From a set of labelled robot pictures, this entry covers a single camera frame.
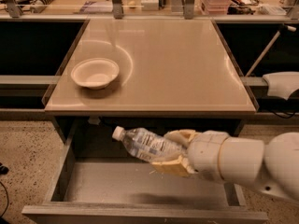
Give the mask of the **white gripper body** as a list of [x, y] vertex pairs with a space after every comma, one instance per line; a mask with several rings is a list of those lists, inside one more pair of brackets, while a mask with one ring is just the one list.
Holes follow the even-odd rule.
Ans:
[[204, 180], [223, 183], [219, 156], [228, 133], [206, 131], [197, 134], [188, 147], [188, 160], [195, 174]]

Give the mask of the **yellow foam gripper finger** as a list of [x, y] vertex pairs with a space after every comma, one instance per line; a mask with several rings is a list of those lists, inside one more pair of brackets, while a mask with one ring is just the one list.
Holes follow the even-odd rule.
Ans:
[[189, 147], [191, 141], [200, 133], [196, 130], [181, 129], [168, 132], [164, 135], [164, 138], [176, 142], [186, 148]]
[[156, 161], [151, 165], [160, 173], [168, 175], [176, 175], [181, 177], [189, 177], [195, 174], [189, 160], [180, 155], [171, 161]]

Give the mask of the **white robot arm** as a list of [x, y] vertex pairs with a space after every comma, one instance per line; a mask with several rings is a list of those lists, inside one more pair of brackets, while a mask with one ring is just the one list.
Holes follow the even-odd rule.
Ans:
[[237, 184], [281, 201], [299, 202], [297, 133], [283, 133], [269, 143], [216, 131], [175, 130], [164, 137], [187, 152], [153, 161], [160, 173]]

